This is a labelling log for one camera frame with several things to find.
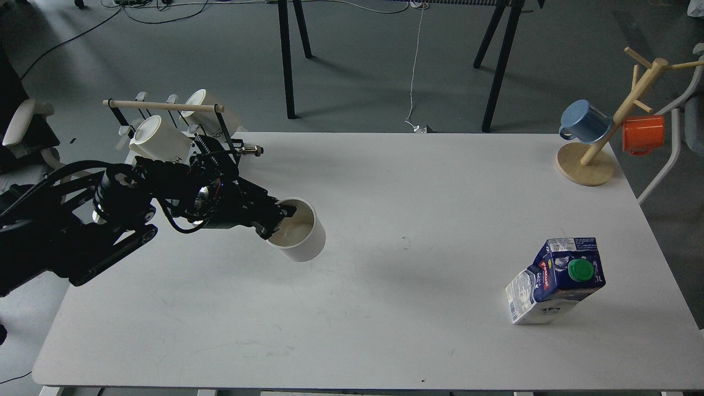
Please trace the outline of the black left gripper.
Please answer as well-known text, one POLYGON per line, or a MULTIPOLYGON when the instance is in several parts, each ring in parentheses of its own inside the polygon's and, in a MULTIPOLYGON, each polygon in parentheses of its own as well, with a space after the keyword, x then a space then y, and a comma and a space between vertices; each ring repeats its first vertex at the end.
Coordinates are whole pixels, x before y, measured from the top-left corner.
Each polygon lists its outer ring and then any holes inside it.
POLYGON ((237 146, 224 148, 207 135, 190 143, 186 163, 134 157, 135 187, 180 233, 244 226, 271 238, 297 212, 295 205, 271 205, 267 190, 240 176, 237 146))

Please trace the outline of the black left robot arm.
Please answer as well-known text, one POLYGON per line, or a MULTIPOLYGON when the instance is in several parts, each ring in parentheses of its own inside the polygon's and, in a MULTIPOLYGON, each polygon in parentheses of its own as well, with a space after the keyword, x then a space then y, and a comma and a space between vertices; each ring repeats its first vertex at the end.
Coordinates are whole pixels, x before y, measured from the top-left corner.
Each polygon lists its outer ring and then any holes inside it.
POLYGON ((246 146, 196 135, 187 163, 75 161, 2 194, 2 296, 49 271, 88 283, 151 241, 157 208, 179 233, 252 227, 264 240, 297 212, 242 178, 246 146))

